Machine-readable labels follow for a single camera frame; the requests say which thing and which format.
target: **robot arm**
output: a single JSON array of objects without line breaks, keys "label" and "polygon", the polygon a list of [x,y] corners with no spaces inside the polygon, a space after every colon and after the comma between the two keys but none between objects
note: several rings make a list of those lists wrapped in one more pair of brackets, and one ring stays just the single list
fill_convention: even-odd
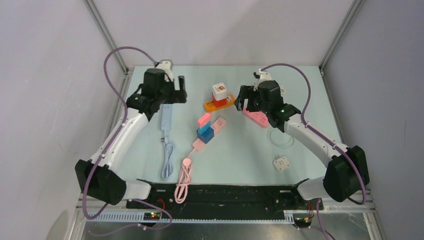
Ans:
[{"label": "robot arm", "polygon": [[179,90],[175,89],[172,63],[169,60],[160,61],[155,68],[149,68],[144,73],[143,83],[126,100],[128,112],[126,120],[122,118],[111,131],[104,144],[91,156],[89,161],[79,160],[75,165],[75,172],[81,190],[84,189],[88,174],[96,160],[101,161],[94,171],[88,186],[88,196],[116,205],[122,199],[146,199],[151,185],[140,180],[123,180],[116,173],[121,165],[125,153],[139,132],[147,125],[161,104],[185,103],[185,79],[178,77]]},{"label": "robot arm", "polygon": [[[333,145],[327,143],[310,128],[306,127],[301,118],[301,111],[291,104],[284,103],[281,96],[284,89],[275,80],[271,80],[268,72],[255,72],[253,74],[257,83],[253,86],[242,85],[237,99],[234,101],[238,111],[244,108],[247,99],[247,110],[249,112],[261,111],[266,114],[269,124],[278,128],[283,133],[297,139],[327,168],[324,177],[307,179],[293,187],[304,200],[331,197],[338,202],[344,201],[356,191],[360,190],[360,183],[352,166],[346,158],[338,152]],[[367,161],[364,151],[354,146],[348,147],[343,143],[336,142],[327,137],[344,151],[354,162],[364,184],[368,184]]]}]

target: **stacked blocks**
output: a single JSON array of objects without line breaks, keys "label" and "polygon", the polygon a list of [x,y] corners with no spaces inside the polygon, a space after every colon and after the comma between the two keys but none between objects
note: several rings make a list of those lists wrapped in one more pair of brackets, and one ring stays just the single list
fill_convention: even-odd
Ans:
[{"label": "stacked blocks", "polygon": [[211,122],[210,121],[208,121],[207,123],[206,123],[206,125],[204,125],[204,126],[202,126],[202,127],[199,127],[198,129],[197,129],[197,132],[199,133],[199,134],[203,134],[204,132],[206,132],[206,130],[208,130],[208,128],[210,128],[211,127]]},{"label": "stacked blocks", "polygon": [[197,137],[205,144],[214,137],[214,130],[211,128],[211,114],[207,112],[197,121]]},{"label": "stacked blocks", "polygon": [[212,101],[216,108],[227,104],[227,88],[220,82],[212,86]]},{"label": "stacked blocks", "polygon": [[197,132],[197,137],[204,142],[205,144],[209,143],[212,138],[214,138],[214,130],[209,127],[203,134]]}]

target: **tabletop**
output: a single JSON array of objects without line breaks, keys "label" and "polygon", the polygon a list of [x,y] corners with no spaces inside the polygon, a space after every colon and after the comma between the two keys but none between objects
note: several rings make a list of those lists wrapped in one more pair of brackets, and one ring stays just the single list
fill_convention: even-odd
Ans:
[{"label": "tabletop", "polygon": [[[224,83],[229,94],[236,98],[241,85],[253,85],[253,72],[263,66],[174,66],[175,79],[185,76],[187,103],[174,104],[172,108],[169,141],[175,145],[172,157],[173,174],[170,183],[177,182],[182,160],[193,149],[197,139],[197,120],[205,114],[204,103],[212,100],[212,85]],[[132,74],[127,97],[143,82],[148,66],[136,66]],[[311,100],[305,116],[329,137],[340,141],[335,118],[324,82],[317,66],[299,66],[310,81]],[[285,89],[284,102],[302,110],[308,97],[304,78],[294,69],[276,66],[267,70],[273,80]],[[262,128],[235,106],[211,113],[214,122],[222,117],[226,126],[200,152],[191,155],[192,184],[233,185],[292,185],[301,180],[322,177],[325,167],[321,161],[300,142],[288,149],[271,144],[267,133],[271,126]],[[164,146],[161,142],[161,111],[156,113],[129,147],[118,170],[122,179],[144,179],[162,183],[161,168]],[[272,132],[275,142],[290,139],[277,129]],[[277,171],[273,165],[276,156],[286,157],[290,167]]]}]

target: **gray wall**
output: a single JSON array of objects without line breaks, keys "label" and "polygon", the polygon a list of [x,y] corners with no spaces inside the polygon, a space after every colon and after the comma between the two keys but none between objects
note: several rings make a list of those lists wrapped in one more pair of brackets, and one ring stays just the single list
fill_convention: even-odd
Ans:
[{"label": "gray wall", "polygon": [[[353,0],[96,0],[119,46],[176,65],[318,65]],[[129,66],[149,65],[136,52]]]},{"label": "gray wall", "polygon": [[424,239],[424,1],[368,0],[325,69],[389,239]]},{"label": "gray wall", "polygon": [[0,31],[0,239],[60,240],[75,163],[101,145],[116,99],[109,50],[82,0],[3,0]]}]

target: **light blue power strip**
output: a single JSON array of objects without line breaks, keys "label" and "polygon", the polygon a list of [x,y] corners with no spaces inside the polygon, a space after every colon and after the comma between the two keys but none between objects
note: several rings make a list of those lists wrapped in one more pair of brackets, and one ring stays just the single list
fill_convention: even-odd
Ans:
[{"label": "light blue power strip", "polygon": [[172,104],[162,105],[162,120],[160,122],[160,130],[163,132],[162,142],[165,152],[163,160],[162,173],[160,174],[162,180],[168,181],[173,173],[173,167],[171,164],[171,158],[174,153],[175,146],[169,143],[168,132],[171,130],[171,118],[172,118]]},{"label": "light blue power strip", "polygon": [[162,104],[162,121],[160,130],[167,132],[171,130],[172,104]]}]

